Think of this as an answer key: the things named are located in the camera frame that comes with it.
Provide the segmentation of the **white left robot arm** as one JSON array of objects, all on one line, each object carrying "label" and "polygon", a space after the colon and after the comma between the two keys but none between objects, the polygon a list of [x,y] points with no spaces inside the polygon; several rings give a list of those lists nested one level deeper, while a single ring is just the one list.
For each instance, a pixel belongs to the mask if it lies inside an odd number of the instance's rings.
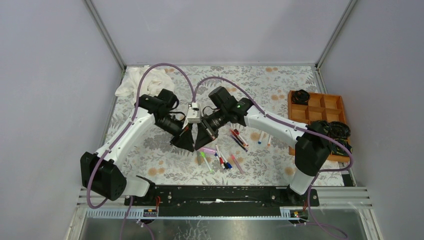
[{"label": "white left robot arm", "polygon": [[134,117],[129,117],[118,132],[95,153],[85,152],[80,159],[82,186],[115,201],[120,196],[135,196],[144,206],[152,204],[154,183],[145,177],[127,177],[123,174],[123,162],[136,141],[153,126],[172,135],[171,145],[194,152],[192,127],[176,119],[174,109],[177,96],[162,89],[157,96],[147,94],[135,104]]}]

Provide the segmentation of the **pink highlighter pen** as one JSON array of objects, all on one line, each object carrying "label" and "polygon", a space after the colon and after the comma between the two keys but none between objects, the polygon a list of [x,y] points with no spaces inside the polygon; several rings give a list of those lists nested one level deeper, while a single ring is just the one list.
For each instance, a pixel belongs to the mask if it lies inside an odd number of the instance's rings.
[{"label": "pink highlighter pen", "polygon": [[211,147],[201,147],[199,149],[200,152],[203,152],[205,154],[209,154],[209,155],[215,155],[216,154],[216,149],[215,148],[211,148]]}]

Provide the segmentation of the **orange capped marker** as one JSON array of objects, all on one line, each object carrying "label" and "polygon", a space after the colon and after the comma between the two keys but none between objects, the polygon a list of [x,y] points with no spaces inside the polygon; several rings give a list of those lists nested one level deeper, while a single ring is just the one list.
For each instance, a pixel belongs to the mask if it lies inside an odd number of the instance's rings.
[{"label": "orange capped marker", "polygon": [[264,140],[264,137],[265,137],[265,132],[264,131],[261,131],[261,133],[260,133],[260,136],[259,136],[259,139],[258,139],[258,144],[262,144],[262,142],[263,142],[263,140]]}]

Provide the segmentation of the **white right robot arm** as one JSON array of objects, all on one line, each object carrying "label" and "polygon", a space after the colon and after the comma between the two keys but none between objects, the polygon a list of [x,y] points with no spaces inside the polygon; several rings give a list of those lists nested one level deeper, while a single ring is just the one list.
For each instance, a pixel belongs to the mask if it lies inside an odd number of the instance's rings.
[{"label": "white right robot arm", "polygon": [[263,131],[284,141],[295,150],[297,172],[288,185],[287,201],[293,206],[307,199],[307,190],[331,153],[320,123],[305,124],[278,115],[266,116],[253,101],[244,97],[236,100],[226,88],[217,87],[209,93],[217,111],[201,117],[197,125],[194,149],[198,150],[218,137],[219,128],[228,122]]}]

